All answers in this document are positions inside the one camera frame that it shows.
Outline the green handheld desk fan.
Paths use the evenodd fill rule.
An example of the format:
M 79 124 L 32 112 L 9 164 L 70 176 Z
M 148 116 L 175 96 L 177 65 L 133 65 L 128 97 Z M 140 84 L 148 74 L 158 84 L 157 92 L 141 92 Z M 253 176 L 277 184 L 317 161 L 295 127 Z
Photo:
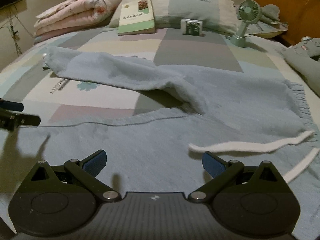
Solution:
M 231 37 L 231 44 L 237 47 L 246 45 L 245 33 L 250 24 L 256 24 L 261 18 L 261 7 L 254 0 L 245 0 L 238 7 L 241 24 L 237 32 Z

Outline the grey sweatpants with white drawstring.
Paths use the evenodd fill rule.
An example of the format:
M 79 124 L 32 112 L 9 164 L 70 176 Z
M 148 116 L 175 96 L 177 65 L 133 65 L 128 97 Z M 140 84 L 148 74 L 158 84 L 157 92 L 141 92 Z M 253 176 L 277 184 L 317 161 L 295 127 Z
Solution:
M 125 191 L 189 192 L 204 180 L 200 156 L 190 144 L 209 146 L 228 141 L 268 142 L 313 136 L 272 153 L 237 153 L 246 164 L 272 161 L 285 174 L 319 147 L 319 97 L 276 54 L 276 68 L 241 62 L 238 72 L 220 63 L 172 65 L 206 99 L 203 115 L 187 113 L 172 97 L 105 85 L 107 62 L 80 52 L 80 81 L 64 80 L 44 68 L 35 50 L 1 72 L 1 96 L 20 101 L 41 117 L 35 128 L 1 131 L 1 218 L 11 224 L 9 201 L 31 167 L 41 159 L 58 165 L 103 149 L 107 170 L 99 178 Z

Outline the grey folded plush cloth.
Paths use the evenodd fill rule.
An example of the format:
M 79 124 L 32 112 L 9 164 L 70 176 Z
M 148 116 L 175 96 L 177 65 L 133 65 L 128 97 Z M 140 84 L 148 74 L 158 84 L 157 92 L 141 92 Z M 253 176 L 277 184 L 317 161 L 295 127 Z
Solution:
M 260 20 L 269 25 L 277 25 L 280 21 L 279 14 L 280 9 L 274 4 L 268 4 L 261 8 L 261 18 Z

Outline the grey cartoon face cushion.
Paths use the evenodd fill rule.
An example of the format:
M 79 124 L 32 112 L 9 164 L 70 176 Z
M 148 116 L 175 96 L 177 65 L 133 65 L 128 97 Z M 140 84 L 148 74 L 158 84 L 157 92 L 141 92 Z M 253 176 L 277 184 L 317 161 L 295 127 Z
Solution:
M 319 96 L 319 38 L 302 39 L 284 51 L 284 59 Z

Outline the pink floral folded quilt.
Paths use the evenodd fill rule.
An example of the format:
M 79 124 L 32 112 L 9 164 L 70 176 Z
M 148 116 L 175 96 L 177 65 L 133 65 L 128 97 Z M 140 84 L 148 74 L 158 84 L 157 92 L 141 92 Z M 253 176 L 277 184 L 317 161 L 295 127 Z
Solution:
M 106 25 L 122 0 L 67 0 L 36 16 L 34 44 L 73 31 Z

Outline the wooden headboard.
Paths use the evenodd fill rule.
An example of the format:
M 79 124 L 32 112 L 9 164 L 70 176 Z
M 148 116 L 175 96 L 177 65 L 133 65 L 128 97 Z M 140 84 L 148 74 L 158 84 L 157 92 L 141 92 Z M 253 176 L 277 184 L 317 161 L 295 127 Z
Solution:
M 254 0 L 260 6 L 274 4 L 279 7 L 280 21 L 288 24 L 288 30 L 276 39 L 286 45 L 294 45 L 305 36 L 319 38 L 319 0 Z

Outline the green and white book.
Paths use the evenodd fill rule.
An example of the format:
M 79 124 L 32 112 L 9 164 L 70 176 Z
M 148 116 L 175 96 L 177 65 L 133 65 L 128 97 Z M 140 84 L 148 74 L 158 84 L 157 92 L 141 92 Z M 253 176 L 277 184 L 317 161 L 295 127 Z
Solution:
M 121 6 L 118 35 L 153 34 L 156 32 L 151 0 L 134 0 Z

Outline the patchwork pillow with logo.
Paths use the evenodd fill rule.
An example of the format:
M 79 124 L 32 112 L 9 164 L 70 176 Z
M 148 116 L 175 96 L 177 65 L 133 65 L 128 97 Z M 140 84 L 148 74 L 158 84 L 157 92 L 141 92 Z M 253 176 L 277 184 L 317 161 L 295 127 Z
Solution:
M 122 0 L 109 27 L 119 26 L 121 6 L 134 0 Z M 202 21 L 203 30 L 234 34 L 239 21 L 231 0 L 151 0 L 156 28 L 177 28 L 182 19 Z

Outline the small green white box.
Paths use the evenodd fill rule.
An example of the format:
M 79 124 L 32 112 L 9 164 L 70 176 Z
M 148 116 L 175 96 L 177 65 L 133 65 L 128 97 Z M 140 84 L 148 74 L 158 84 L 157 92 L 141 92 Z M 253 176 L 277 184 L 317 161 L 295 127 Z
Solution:
M 203 22 L 199 20 L 181 19 L 181 33 L 183 35 L 202 36 Z

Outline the patchwork pastel bed sheet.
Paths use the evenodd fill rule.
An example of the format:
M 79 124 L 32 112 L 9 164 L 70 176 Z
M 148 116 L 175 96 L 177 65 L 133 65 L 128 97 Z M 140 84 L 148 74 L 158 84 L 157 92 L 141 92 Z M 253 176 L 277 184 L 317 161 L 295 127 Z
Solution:
M 41 117 L 43 126 L 66 120 L 117 119 L 173 107 L 177 101 L 161 92 L 131 90 L 85 81 L 69 81 L 44 69 L 43 54 L 51 46 L 85 52 L 106 52 L 138 57 L 160 66 L 189 64 L 243 72 L 254 76 L 288 79 L 305 85 L 283 59 L 284 46 L 253 36 L 246 48 L 230 44 L 214 32 L 203 37 L 182 35 L 178 29 L 154 34 L 119 36 L 116 29 L 97 28 L 67 33 L 33 46 L 1 71 L 1 98 L 24 104 L 27 114 Z

